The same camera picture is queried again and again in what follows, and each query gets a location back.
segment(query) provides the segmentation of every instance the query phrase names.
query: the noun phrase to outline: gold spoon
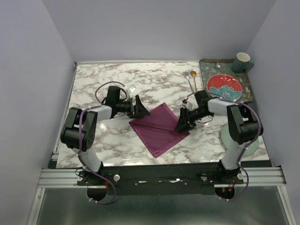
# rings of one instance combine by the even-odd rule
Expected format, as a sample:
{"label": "gold spoon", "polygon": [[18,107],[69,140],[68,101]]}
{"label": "gold spoon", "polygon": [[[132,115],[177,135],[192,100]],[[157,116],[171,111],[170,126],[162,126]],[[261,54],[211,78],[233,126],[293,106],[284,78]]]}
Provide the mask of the gold spoon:
{"label": "gold spoon", "polygon": [[195,91],[196,91],[196,92],[198,92],[198,90],[197,90],[197,86],[196,86],[196,80],[195,80],[195,76],[196,76],[196,74],[197,74],[197,73],[196,73],[196,71],[193,71],[193,70],[191,71],[191,75],[192,75],[192,76],[193,76],[193,78],[194,78],[194,83],[195,83]]}

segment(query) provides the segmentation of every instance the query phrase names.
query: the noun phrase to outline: decorative plate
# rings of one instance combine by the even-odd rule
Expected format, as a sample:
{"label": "decorative plate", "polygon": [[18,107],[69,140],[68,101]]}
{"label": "decorative plate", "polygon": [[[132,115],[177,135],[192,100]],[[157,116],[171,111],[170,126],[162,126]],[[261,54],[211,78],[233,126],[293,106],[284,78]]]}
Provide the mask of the decorative plate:
{"label": "decorative plate", "polygon": [[[229,134],[229,129],[228,129],[228,124],[226,124],[222,130],[221,130],[221,139],[225,145],[225,147],[228,149],[230,141],[231,141],[231,137]],[[253,154],[258,148],[258,140],[256,140],[255,142],[253,142],[248,149],[245,151],[244,156],[249,156],[251,154]]]}
{"label": "decorative plate", "polygon": [[212,76],[206,85],[207,91],[223,96],[227,100],[238,100],[243,93],[240,83],[229,75],[218,74]]}

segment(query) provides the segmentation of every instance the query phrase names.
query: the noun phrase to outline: floral pattern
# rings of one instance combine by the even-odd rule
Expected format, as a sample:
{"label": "floral pattern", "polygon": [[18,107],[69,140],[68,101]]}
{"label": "floral pattern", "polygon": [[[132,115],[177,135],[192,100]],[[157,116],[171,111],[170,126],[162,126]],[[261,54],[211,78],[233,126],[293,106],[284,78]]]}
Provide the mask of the floral pattern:
{"label": "floral pattern", "polygon": [[[201,78],[204,87],[206,88],[207,91],[209,91],[207,89],[208,80],[212,76],[220,74],[220,71],[214,67],[215,62],[204,62],[203,60],[200,60]],[[239,100],[242,102],[246,102],[246,101],[255,102],[248,76],[245,73],[238,74],[233,72],[231,70],[231,63],[220,63],[220,66],[224,74],[232,76],[241,84],[243,93]]]}
{"label": "floral pattern", "polygon": [[238,100],[242,95],[242,91],[235,91],[233,87],[228,85],[223,85],[221,88],[211,87],[209,92],[221,95],[226,100]]}

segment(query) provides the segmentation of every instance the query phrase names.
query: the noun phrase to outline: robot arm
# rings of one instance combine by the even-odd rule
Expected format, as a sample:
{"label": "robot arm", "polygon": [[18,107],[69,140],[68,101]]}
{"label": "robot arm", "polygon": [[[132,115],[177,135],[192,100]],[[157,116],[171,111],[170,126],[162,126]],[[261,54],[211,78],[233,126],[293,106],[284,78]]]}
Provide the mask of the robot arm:
{"label": "robot arm", "polygon": [[[258,121],[255,115],[245,106],[221,101],[215,97],[209,97],[206,91],[202,90],[195,93],[198,108],[188,110],[180,109],[180,117],[175,130],[186,132],[196,127],[195,121],[206,116],[221,114],[228,117],[229,134],[232,138],[230,146],[225,156],[220,161],[222,170],[236,171],[239,169],[237,162],[241,160],[241,151],[245,143],[253,140],[258,132]],[[253,102],[245,102],[252,109],[255,108]]]}
{"label": "robot arm", "polygon": [[[150,112],[142,105],[138,95],[133,99],[120,99],[120,87],[109,86],[104,105],[92,107],[85,111],[82,119],[82,151],[81,159],[93,171],[98,172],[103,166],[102,161],[96,156],[92,148],[95,139],[96,125],[98,122],[114,118],[118,112],[126,113],[129,118],[143,118]],[[64,127],[60,134],[60,140],[72,149],[76,154],[79,152],[79,120],[82,109],[72,107],[67,115]]]}

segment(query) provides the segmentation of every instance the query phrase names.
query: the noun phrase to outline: glass panel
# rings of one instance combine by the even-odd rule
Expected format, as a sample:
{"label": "glass panel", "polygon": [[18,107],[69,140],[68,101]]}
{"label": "glass panel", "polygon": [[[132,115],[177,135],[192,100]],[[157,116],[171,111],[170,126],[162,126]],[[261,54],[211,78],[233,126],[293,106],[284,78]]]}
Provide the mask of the glass panel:
{"label": "glass panel", "polygon": [[276,187],[249,187],[234,202],[215,195],[118,196],[111,205],[88,201],[86,189],[48,189],[39,225],[286,225]]}

